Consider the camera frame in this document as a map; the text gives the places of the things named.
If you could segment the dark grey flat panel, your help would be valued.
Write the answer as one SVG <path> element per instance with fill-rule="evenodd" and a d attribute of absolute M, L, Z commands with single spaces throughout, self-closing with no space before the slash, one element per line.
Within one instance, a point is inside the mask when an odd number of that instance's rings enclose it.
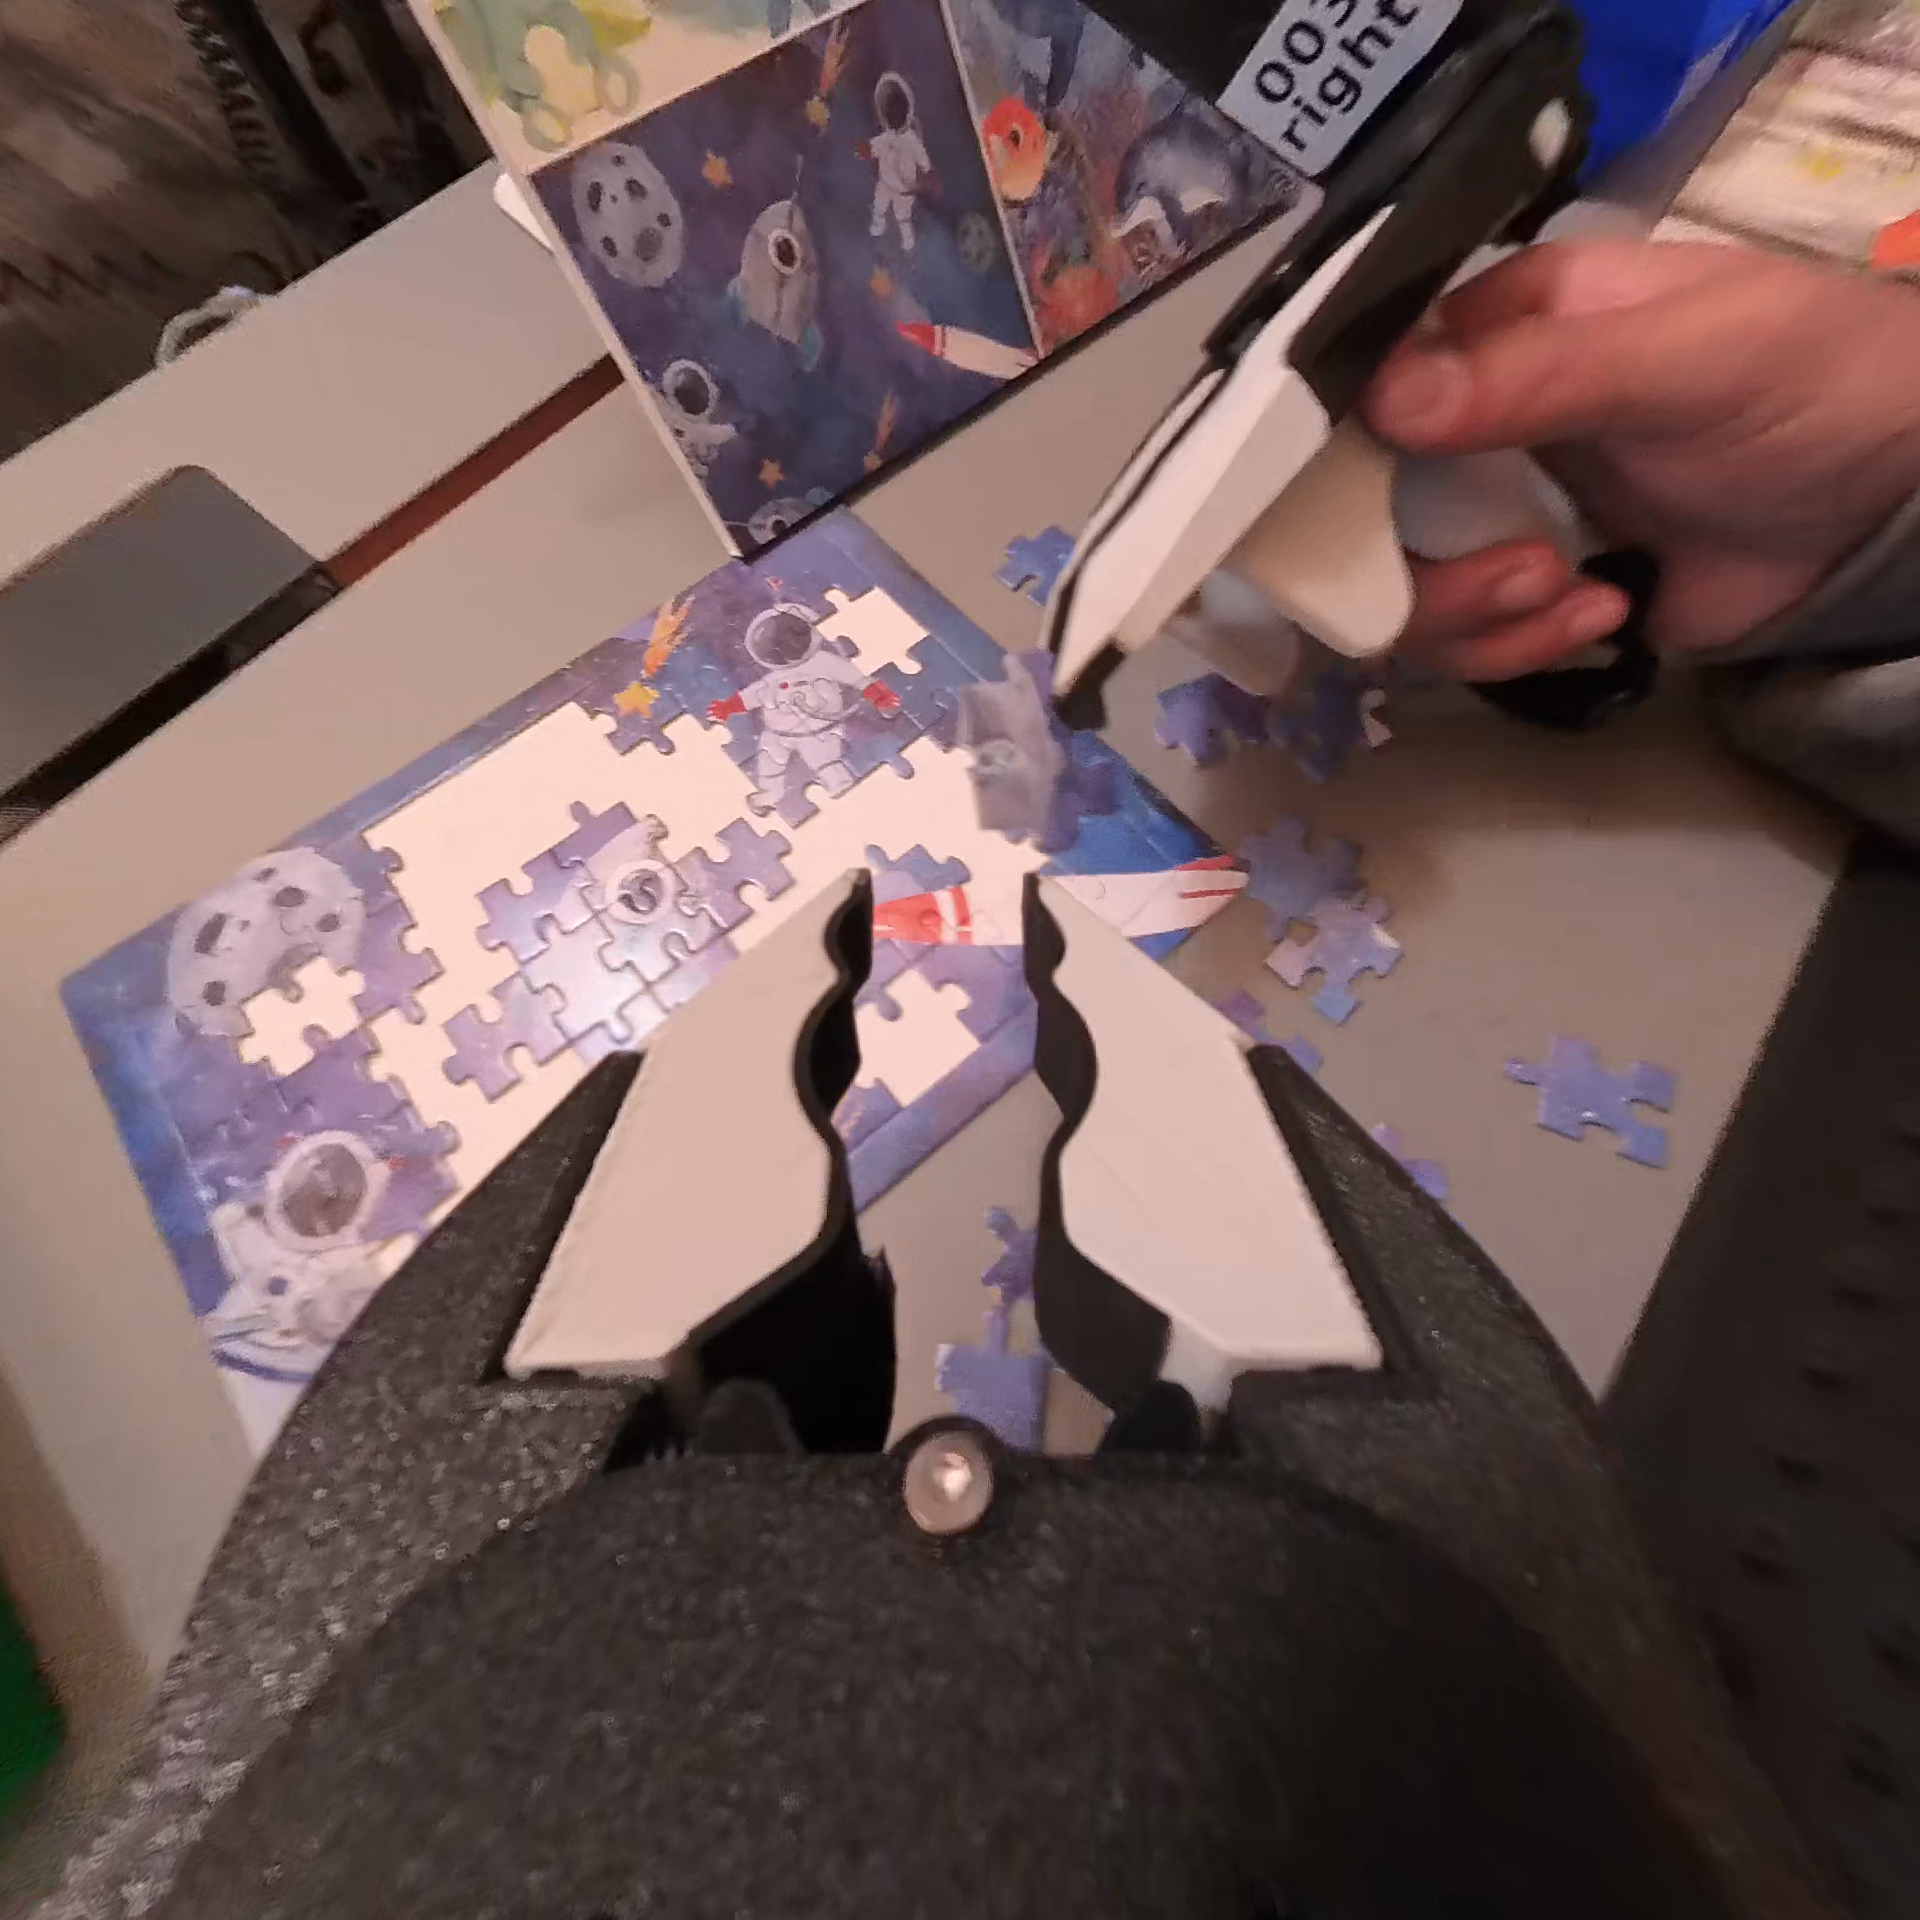
<path fill-rule="evenodd" d="M 178 466 L 3 590 L 4 835 L 72 798 L 339 593 L 259 507 Z"/>

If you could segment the person's right hand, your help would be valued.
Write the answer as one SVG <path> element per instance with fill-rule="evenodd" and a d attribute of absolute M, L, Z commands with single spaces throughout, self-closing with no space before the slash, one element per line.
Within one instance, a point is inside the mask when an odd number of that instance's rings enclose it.
<path fill-rule="evenodd" d="M 1740 248 L 1526 248 L 1441 303 L 1361 409 L 1406 456 L 1533 456 L 1608 550 L 1653 558 L 1649 646 L 1715 657 L 1916 495 L 1916 289 Z"/>

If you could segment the grey blue jigsaw puzzle piece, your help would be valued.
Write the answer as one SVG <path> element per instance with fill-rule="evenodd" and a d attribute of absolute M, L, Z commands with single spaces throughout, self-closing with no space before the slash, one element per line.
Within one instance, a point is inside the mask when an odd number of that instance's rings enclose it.
<path fill-rule="evenodd" d="M 961 686 L 954 740 L 966 762 L 977 826 L 1044 856 L 1077 838 L 1077 766 L 1051 705 L 1051 657 L 1005 654 L 994 680 Z"/>

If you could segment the blue plastic bin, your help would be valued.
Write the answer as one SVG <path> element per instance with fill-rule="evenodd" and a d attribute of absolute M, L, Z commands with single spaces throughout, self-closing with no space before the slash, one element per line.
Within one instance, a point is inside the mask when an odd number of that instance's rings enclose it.
<path fill-rule="evenodd" d="M 1571 2 L 1592 102 L 1582 184 L 1658 135 L 1794 2 Z"/>

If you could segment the person's right forearm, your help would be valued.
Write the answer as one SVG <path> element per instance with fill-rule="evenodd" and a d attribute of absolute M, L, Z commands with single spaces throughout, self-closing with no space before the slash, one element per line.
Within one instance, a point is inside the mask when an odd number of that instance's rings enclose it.
<path fill-rule="evenodd" d="M 1744 756 L 1916 854 L 1917 498 L 1701 680 Z"/>

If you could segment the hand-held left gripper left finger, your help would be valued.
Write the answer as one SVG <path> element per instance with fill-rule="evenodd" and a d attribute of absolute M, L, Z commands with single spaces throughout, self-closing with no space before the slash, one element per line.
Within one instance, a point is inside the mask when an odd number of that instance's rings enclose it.
<path fill-rule="evenodd" d="M 834 1126 L 872 969 L 846 871 L 642 1051 L 501 1361 L 636 1387 L 611 1452 L 885 1452 L 896 1284 Z"/>

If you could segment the illustrated puzzle box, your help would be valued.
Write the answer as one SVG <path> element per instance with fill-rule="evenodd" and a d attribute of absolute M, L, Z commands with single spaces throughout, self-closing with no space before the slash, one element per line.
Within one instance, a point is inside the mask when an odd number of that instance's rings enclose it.
<path fill-rule="evenodd" d="M 753 553 L 1312 182 L 1074 2 L 420 2 Z"/>

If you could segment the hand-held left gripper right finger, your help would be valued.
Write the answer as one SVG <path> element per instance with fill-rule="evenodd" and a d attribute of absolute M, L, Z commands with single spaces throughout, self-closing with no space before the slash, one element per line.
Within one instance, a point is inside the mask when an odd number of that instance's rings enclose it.
<path fill-rule="evenodd" d="M 1171 1404 L 1206 1432 L 1262 1377 L 1381 1377 L 1365 1256 L 1300 1158 L 1312 1079 L 1057 879 L 1026 883 L 1026 986 L 1057 1111 L 1038 1330 L 1112 1430 Z"/>

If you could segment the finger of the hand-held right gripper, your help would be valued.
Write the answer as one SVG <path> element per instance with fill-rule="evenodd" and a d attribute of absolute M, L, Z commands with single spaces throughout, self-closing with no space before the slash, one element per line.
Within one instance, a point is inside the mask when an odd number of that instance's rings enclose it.
<path fill-rule="evenodd" d="M 1193 385 L 1196 385 L 1196 383 L 1201 383 L 1203 378 L 1206 378 L 1206 376 L 1211 376 L 1211 372 L 1216 372 L 1216 370 L 1225 370 L 1225 372 L 1229 372 L 1229 370 L 1234 370 L 1234 369 L 1297 369 L 1298 372 L 1304 372 L 1304 370 L 1294 363 L 1294 352 L 1297 352 L 1297 348 L 1304 343 L 1307 326 L 1309 326 L 1312 320 L 1317 320 L 1317 319 L 1324 313 L 1324 308 L 1329 306 L 1329 303 L 1331 303 L 1336 296 L 1341 296 L 1341 292 L 1348 289 L 1348 280 L 1356 275 L 1356 270 L 1357 270 L 1357 266 L 1361 266 L 1363 257 L 1365 257 L 1365 254 L 1368 254 L 1368 249 L 1374 244 L 1374 241 L 1378 241 L 1378 235 L 1381 235 L 1381 231 L 1386 228 L 1386 225 L 1388 225 L 1388 210 L 1378 212 L 1378 216 L 1376 216 L 1369 225 L 1365 225 L 1365 227 L 1356 233 L 1356 239 L 1346 241 L 1344 244 L 1337 244 L 1337 248 L 1336 248 L 1336 252 L 1332 252 L 1332 257 L 1331 257 L 1324 266 L 1318 266 L 1317 270 L 1312 270 L 1312 273 L 1307 275 L 1307 280 L 1305 280 L 1305 283 L 1304 283 L 1304 289 L 1300 289 L 1300 291 L 1297 291 L 1294 296 L 1286 296 L 1286 297 L 1281 303 L 1281 306 L 1277 306 L 1277 308 L 1275 308 L 1275 312 L 1273 312 L 1266 320 L 1259 320 L 1259 322 L 1254 326 L 1252 338 L 1250 338 L 1248 343 L 1244 343 L 1236 352 L 1232 352 L 1232 354 L 1227 354 L 1227 356 L 1214 356 L 1214 359 L 1209 359 L 1209 363 L 1206 363 L 1201 372 L 1196 372 L 1196 376 L 1192 378 L 1192 383 L 1188 383 L 1188 385 L 1180 392 L 1180 395 L 1178 395 L 1178 398 L 1176 398 L 1176 403 L 1165 409 L 1165 414 L 1168 414 L 1168 411 L 1171 411 L 1171 409 L 1173 409 L 1180 400 L 1182 400 L 1182 395 L 1186 395 L 1186 394 L 1193 388 Z M 1318 400 L 1329 407 L 1329 416 L 1331 416 L 1331 432 L 1336 432 L 1332 403 L 1331 403 L 1331 400 L 1324 400 L 1321 395 L 1318 395 Z M 1153 432 L 1160 424 L 1162 424 L 1162 422 L 1156 422 L 1156 424 L 1147 430 L 1147 435 L 1145 435 L 1145 436 L 1144 436 L 1144 442 L 1136 446 L 1136 450 L 1138 450 L 1138 449 L 1147 442 L 1149 432 Z M 1107 495 L 1113 489 L 1113 486 L 1121 480 L 1121 476 L 1122 476 L 1125 466 L 1126 466 L 1126 465 L 1136 457 L 1136 450 L 1129 456 L 1129 460 L 1126 460 L 1126 462 L 1122 465 L 1122 470 L 1115 473 L 1115 479 L 1113 479 L 1113 480 L 1112 480 L 1112 486 L 1107 488 L 1105 497 L 1107 497 Z M 1284 495 L 1284 492 L 1286 492 L 1286 489 L 1289 489 L 1289 488 L 1291 488 L 1291 486 L 1294 486 L 1294 482 L 1297 482 L 1297 480 L 1305 473 L 1305 470 L 1304 470 L 1304 471 L 1300 471 L 1300 473 L 1298 473 L 1298 476 L 1297 476 L 1297 479 L 1294 479 L 1294 480 L 1291 480 L 1291 482 L 1289 482 L 1289 486 L 1281 492 L 1281 497 L 1282 497 L 1282 495 Z M 1054 658 L 1054 587 L 1051 587 L 1049 599 L 1046 599 L 1044 643 L 1046 643 L 1046 649 L 1051 651 L 1051 658 Z"/>
<path fill-rule="evenodd" d="M 1054 711 L 1101 724 L 1105 686 L 1205 583 L 1331 435 L 1297 369 L 1205 376 L 1149 432 L 1054 583 Z"/>

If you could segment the space puzzle board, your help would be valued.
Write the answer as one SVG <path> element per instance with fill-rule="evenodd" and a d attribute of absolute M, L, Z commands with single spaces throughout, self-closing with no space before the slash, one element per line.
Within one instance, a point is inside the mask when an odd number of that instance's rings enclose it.
<path fill-rule="evenodd" d="M 842 1120 L 888 1194 L 1022 1074 L 1024 875 L 1163 959 L 1244 884 L 1089 735 L 988 828 L 1009 658 L 848 512 L 731 560 L 62 986 L 212 1364 L 276 1424 L 418 1242 L 848 868 L 877 906 Z"/>

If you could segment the grey desk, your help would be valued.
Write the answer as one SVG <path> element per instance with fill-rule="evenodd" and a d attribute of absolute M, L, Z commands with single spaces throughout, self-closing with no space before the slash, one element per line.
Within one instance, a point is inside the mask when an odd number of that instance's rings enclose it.
<path fill-rule="evenodd" d="M 137 1716 L 251 1471 L 62 979 L 720 560 L 538 248 L 472 176 L 4 465 L 4 574 L 203 466 L 342 593 L 4 847 L 4 1574 L 76 1740 Z M 1604 1391 L 1828 902 L 1845 830 L 1669 692 L 1536 737 L 1435 691 L 1309 790 L 1115 739 L 1225 843 L 1361 847 L 1406 955 L 1329 1086 Z"/>

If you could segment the lion puzzle board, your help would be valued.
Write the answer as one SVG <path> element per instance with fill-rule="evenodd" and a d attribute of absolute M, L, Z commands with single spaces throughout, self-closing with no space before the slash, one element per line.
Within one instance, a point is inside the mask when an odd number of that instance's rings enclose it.
<path fill-rule="evenodd" d="M 1653 235 L 1916 286 L 1917 6 L 1812 6 Z"/>

